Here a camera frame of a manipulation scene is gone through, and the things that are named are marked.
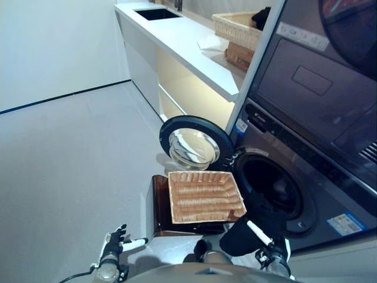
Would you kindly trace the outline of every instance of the gray floor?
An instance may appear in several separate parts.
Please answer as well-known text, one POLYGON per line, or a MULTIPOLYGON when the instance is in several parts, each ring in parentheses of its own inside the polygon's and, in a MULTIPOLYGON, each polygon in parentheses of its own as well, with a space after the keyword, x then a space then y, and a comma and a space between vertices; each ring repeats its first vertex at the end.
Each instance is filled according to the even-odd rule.
MULTIPOLYGON (((145 236, 150 178, 164 174, 161 125, 132 83, 0 115, 0 282, 87 271, 122 223, 145 236)), ((170 241, 131 255, 131 271, 181 262, 197 237, 170 241)))

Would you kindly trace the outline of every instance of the black cloth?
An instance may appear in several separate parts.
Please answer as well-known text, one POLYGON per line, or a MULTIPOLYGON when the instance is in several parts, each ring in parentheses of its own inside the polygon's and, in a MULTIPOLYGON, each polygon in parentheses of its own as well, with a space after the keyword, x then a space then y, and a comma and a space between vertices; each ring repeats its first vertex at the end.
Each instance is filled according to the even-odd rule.
POLYGON ((286 214, 274 208, 261 194, 251 193, 247 213, 242 216, 220 240, 220 247, 231 256, 249 254, 264 243, 247 226, 251 220, 276 243, 283 243, 282 231, 286 229, 286 214))
POLYGON ((252 20, 257 23, 257 29, 263 30, 264 25, 266 24, 267 17, 269 16, 271 7, 265 7, 258 14, 252 16, 252 20))

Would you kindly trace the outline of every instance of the wicker tray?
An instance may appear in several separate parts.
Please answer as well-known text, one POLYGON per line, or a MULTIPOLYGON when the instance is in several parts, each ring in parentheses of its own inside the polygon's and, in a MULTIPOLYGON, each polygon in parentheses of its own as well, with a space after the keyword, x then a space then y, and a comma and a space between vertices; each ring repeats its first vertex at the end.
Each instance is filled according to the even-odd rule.
POLYGON ((255 51, 262 34, 259 29, 251 27, 252 16, 256 13, 258 12, 250 11, 212 15, 215 34, 255 51))
POLYGON ((170 172, 168 184, 172 223, 237 221, 246 213, 230 172, 170 172))

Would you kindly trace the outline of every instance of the cable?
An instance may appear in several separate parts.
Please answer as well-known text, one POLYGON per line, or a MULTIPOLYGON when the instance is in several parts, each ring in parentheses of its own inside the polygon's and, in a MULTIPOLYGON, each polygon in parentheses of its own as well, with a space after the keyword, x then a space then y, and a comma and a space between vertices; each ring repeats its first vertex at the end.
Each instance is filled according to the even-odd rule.
POLYGON ((90 275, 90 274, 93 273, 93 270, 95 270, 95 267, 94 267, 94 266, 91 266, 88 272, 78 273, 78 274, 72 275, 72 276, 67 277, 66 279, 60 281, 59 283, 64 283, 64 282, 67 282, 67 281, 69 281, 69 280, 71 280, 71 279, 74 279, 74 278, 77 278, 77 277, 90 275))

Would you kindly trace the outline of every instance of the sink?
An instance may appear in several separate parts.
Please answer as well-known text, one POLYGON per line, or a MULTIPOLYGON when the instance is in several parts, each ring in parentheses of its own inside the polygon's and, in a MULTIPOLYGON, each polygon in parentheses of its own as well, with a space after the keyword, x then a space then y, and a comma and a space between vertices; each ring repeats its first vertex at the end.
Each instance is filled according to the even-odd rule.
POLYGON ((180 17, 179 15, 170 12, 168 9, 151 9, 135 12, 147 19, 148 21, 153 21, 155 19, 170 19, 180 17))

